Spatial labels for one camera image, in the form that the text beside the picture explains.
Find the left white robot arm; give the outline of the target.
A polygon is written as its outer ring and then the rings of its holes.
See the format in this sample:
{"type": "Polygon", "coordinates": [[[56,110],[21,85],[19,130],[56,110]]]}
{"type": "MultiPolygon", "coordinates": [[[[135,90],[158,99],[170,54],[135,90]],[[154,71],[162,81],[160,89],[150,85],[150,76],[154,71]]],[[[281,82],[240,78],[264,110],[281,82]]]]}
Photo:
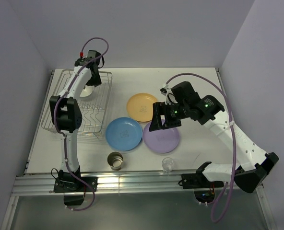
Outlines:
{"type": "Polygon", "coordinates": [[[58,172],[59,183],[65,183],[70,191],[81,188],[80,164],[77,156],[77,134],[83,120],[78,99],[86,86],[97,87],[101,84],[98,71],[102,55],[89,50],[87,56],[80,53],[74,63],[74,70],[64,89],[49,100],[53,125],[62,138],[62,162],[58,172]]]}

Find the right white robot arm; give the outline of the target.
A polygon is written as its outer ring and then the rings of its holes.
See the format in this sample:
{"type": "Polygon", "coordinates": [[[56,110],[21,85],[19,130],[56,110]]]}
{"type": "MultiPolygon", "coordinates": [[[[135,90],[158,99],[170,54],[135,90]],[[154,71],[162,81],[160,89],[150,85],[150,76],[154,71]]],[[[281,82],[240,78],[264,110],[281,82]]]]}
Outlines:
{"type": "Polygon", "coordinates": [[[171,89],[163,87],[165,102],[153,103],[153,117],[149,131],[181,126],[181,120],[190,118],[213,132],[233,153],[231,164],[210,161],[195,173],[182,176],[182,187],[223,187],[235,182],[244,192],[252,193],[271,172],[279,157],[258,147],[229,117],[224,106],[213,96],[201,98],[188,81],[171,89]]]}

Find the white ceramic bowl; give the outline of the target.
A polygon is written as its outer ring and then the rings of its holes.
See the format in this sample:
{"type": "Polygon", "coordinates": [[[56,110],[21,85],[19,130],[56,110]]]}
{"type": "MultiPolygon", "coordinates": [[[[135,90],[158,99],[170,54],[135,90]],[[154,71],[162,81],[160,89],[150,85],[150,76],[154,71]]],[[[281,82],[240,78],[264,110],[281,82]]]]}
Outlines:
{"type": "Polygon", "coordinates": [[[80,98],[89,97],[95,89],[95,86],[85,86],[80,94],[80,98]]]}

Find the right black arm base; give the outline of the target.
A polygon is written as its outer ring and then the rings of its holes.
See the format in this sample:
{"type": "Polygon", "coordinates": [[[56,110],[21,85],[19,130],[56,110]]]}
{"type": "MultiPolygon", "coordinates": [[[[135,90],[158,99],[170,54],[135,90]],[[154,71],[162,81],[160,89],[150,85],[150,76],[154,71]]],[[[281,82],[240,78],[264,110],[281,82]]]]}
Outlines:
{"type": "Polygon", "coordinates": [[[194,192],[194,195],[202,203],[214,201],[215,189],[224,187],[223,182],[209,182],[203,174],[197,173],[182,174],[178,185],[183,189],[198,189],[197,192],[194,192]]]}

